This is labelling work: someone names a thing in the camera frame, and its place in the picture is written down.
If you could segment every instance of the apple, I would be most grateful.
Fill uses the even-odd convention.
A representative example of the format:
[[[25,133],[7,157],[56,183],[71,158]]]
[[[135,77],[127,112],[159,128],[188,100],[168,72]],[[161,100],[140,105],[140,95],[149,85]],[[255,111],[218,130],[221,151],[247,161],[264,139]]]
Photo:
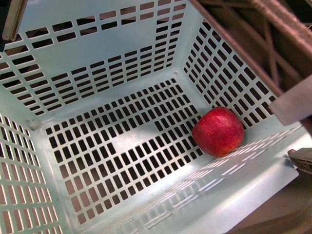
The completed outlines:
[[[192,130],[192,136],[204,152],[223,157],[242,143],[244,128],[232,111],[220,106],[199,120]]]

